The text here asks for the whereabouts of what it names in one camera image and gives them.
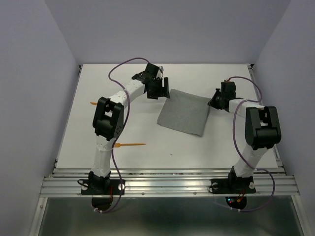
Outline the grey cloth napkin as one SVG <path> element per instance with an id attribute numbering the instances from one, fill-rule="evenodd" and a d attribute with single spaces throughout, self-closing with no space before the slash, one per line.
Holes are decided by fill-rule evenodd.
<path id="1" fill-rule="evenodd" d="M 186 134 L 203 136 L 210 112 L 207 97 L 172 89 L 157 124 Z"/>

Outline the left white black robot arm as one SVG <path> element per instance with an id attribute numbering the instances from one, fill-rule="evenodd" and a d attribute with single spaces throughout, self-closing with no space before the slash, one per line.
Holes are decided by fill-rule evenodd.
<path id="1" fill-rule="evenodd" d="M 125 86 L 116 80 L 111 81 L 117 83 L 122 90 L 108 98 L 101 97 L 93 118 L 96 151 L 89 181 L 99 194 L 109 190 L 111 151 L 126 125 L 131 102 L 143 94 L 148 99 L 170 97 L 168 78 L 163 76 L 163 67 L 151 63 L 146 65 L 144 71 L 132 76 Z"/>

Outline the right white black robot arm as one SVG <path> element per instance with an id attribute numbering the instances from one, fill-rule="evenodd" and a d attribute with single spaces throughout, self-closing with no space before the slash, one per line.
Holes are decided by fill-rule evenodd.
<path id="1" fill-rule="evenodd" d="M 233 114 L 232 139 L 240 156 L 231 169 L 231 177 L 226 180 L 227 188 L 237 192 L 244 187 L 243 178 L 250 178 L 262 157 L 282 138 L 277 108 L 262 106 L 258 101 L 236 97 L 234 82 L 221 82 L 208 105 L 217 110 L 225 110 Z M 245 119 L 246 146 L 240 151 L 235 136 L 236 117 Z"/>

